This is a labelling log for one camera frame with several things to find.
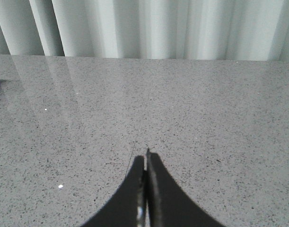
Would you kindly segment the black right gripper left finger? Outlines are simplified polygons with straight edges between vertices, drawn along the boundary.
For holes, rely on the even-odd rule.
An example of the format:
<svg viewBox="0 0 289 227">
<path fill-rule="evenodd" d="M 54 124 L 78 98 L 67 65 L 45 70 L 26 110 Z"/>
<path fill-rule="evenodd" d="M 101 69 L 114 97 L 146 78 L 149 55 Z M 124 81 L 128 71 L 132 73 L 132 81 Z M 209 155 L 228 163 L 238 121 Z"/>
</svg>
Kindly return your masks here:
<svg viewBox="0 0 289 227">
<path fill-rule="evenodd" d="M 144 157 L 137 156 L 123 183 L 84 227 L 145 226 Z"/>
</svg>

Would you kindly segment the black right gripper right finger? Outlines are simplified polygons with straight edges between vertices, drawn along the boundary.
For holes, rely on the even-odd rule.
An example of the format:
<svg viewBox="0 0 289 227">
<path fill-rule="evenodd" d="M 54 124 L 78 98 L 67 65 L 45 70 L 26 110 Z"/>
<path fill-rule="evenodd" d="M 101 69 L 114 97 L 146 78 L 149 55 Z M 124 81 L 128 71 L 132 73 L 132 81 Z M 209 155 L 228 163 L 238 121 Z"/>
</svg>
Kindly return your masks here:
<svg viewBox="0 0 289 227">
<path fill-rule="evenodd" d="M 179 187 L 160 156 L 147 150 L 147 200 L 152 227 L 222 227 Z"/>
</svg>

